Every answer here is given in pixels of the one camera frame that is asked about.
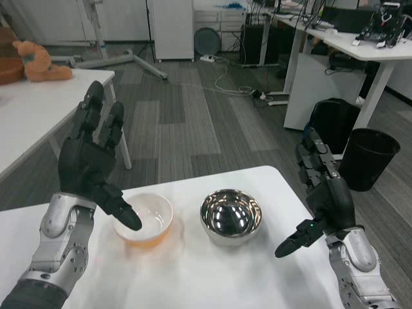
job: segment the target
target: electronic equipment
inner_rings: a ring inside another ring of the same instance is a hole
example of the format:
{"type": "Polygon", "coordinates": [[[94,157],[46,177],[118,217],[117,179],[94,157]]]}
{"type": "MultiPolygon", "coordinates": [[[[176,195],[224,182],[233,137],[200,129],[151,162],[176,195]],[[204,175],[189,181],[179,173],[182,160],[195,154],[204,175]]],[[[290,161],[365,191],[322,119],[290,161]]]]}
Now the electronic equipment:
{"type": "Polygon", "coordinates": [[[333,25],[338,32],[360,33],[369,23],[373,10],[347,10],[334,6],[325,6],[322,20],[333,25]]]}
{"type": "MultiPolygon", "coordinates": [[[[260,49],[262,46],[263,25],[251,24],[243,25],[239,49],[239,61],[242,64],[258,64],[260,60],[260,49]]],[[[277,63],[279,50],[277,46],[277,30],[271,26],[269,29],[269,36],[267,42],[267,52],[265,57],[265,64],[277,63]]]]}
{"type": "Polygon", "coordinates": [[[370,22],[363,28],[352,45],[358,46],[361,41],[377,42],[377,48],[392,48],[401,40],[405,17],[402,16],[402,5],[397,2],[385,2],[372,15],[370,22]]]}

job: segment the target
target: stand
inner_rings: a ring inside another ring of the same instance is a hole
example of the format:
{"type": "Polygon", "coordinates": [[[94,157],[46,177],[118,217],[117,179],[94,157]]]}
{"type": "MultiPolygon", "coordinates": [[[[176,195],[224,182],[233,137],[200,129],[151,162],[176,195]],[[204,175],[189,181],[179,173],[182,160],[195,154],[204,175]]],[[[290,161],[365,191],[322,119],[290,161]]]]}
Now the stand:
{"type": "Polygon", "coordinates": [[[155,74],[156,76],[167,79],[167,74],[163,71],[158,70],[142,58],[133,55],[131,50],[126,50],[124,55],[118,57],[109,57],[106,51],[106,44],[102,38],[102,32],[100,31],[100,23],[98,21],[98,15],[96,11],[96,4],[103,3],[103,0],[83,0],[83,5],[86,10],[87,17],[89,21],[92,23],[93,28],[95,30],[96,38],[97,38],[97,49],[100,53],[101,59],[98,60],[91,60],[91,61],[76,61],[75,57],[52,57],[52,60],[57,61],[57,58],[60,59],[67,59],[70,65],[73,68],[81,68],[81,69],[92,69],[92,68],[102,68],[104,66],[112,66],[114,64],[121,64],[127,62],[136,62],[139,65],[143,66],[145,69],[149,70],[151,73],[155,74]]]}

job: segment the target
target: computer tower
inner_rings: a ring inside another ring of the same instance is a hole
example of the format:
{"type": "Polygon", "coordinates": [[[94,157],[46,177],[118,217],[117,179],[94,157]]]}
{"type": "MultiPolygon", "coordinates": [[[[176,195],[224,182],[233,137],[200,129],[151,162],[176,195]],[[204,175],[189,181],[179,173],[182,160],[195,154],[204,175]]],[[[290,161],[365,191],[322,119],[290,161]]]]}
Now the computer tower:
{"type": "MultiPolygon", "coordinates": [[[[277,63],[279,50],[277,48],[276,31],[276,28],[273,26],[269,29],[265,64],[277,63]]],[[[262,24],[247,24],[242,26],[240,36],[241,46],[239,49],[239,61],[241,64],[259,64],[262,35],[262,24]]]]}

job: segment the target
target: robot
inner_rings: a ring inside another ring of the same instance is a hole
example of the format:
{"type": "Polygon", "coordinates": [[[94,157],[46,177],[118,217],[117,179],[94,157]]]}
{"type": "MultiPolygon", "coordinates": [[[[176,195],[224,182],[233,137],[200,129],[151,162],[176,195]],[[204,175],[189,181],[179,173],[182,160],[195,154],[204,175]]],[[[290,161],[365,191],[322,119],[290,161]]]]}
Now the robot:
{"type": "MultiPolygon", "coordinates": [[[[60,309],[88,264],[88,241],[97,205],[133,230],[142,222],[122,198],[122,191],[106,182],[115,165],[115,148],[122,136],[124,108],[111,108],[93,142],[102,109],[103,86],[93,82],[74,117],[70,136],[59,158],[62,192],[51,198],[41,226],[41,240],[27,271],[0,309],[60,309]]],[[[339,282],[341,300],[350,309],[402,309],[383,282],[377,252],[364,229],[355,223],[353,201],[346,182],[335,170],[327,145],[312,128],[296,149],[299,175],[308,186],[306,199],[314,219],[276,249],[287,258],[326,234],[330,263],[339,282]]]]}
{"type": "Polygon", "coordinates": [[[386,46],[392,48],[404,35],[404,22],[401,4],[385,2],[372,15],[371,20],[352,42],[352,45],[358,46],[361,41],[373,41],[377,42],[377,48],[386,46]]]}
{"type": "Polygon", "coordinates": [[[102,126],[99,144],[93,132],[100,121],[103,85],[89,87],[79,103],[74,126],[62,146],[59,179],[62,192],[52,196],[40,226],[40,244],[28,270],[3,301],[1,309],[61,308],[88,264],[88,241],[98,205],[133,230],[140,218],[106,182],[115,166],[115,148],[122,137],[124,107],[113,104],[102,126]]]}
{"type": "Polygon", "coordinates": [[[295,153],[299,177],[307,185],[306,202],[314,218],[296,227],[296,232],[278,246],[276,257],[309,247],[325,234],[330,265],[345,308],[402,309],[380,276],[380,259],[364,227],[355,222],[351,192],[335,170],[329,147],[310,127],[295,153]]]}

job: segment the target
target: black trash can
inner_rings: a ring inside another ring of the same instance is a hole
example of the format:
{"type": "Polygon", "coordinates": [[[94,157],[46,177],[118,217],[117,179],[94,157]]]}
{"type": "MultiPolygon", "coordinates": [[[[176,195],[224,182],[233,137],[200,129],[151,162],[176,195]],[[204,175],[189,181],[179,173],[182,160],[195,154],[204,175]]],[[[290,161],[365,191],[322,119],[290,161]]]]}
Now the black trash can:
{"type": "Polygon", "coordinates": [[[400,145],[393,137],[372,129],[355,129],[350,135],[339,174],[352,190],[367,191],[399,151],[400,145]]]}

